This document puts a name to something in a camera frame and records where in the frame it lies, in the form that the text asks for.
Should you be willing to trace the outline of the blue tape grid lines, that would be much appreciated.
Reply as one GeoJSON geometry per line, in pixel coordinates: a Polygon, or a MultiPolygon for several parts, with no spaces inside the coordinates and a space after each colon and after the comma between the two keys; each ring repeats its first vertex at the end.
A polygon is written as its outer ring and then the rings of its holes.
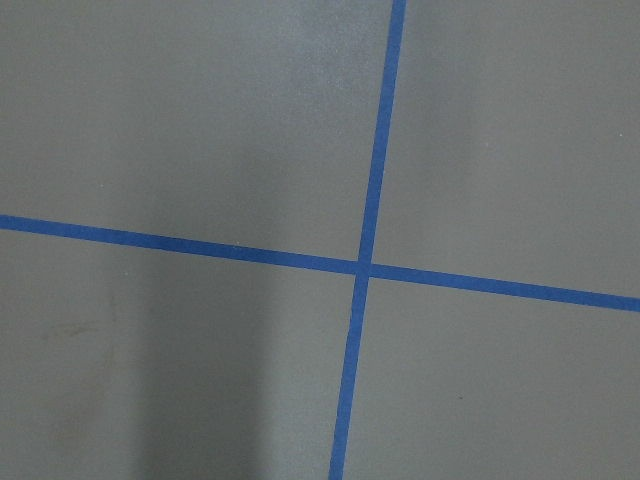
{"type": "Polygon", "coordinates": [[[356,259],[348,260],[314,256],[7,214],[1,217],[1,227],[4,230],[256,264],[330,272],[353,277],[354,287],[328,468],[328,476],[331,479],[341,479],[344,476],[361,339],[366,316],[368,289],[371,280],[380,279],[408,284],[421,284],[607,310],[626,312],[637,312],[639,310],[639,300],[636,297],[385,265],[374,262],[374,245],[381,204],[385,162],[392,125],[406,6],[407,4],[404,1],[394,1],[391,4],[389,14],[384,68],[356,259]]]}

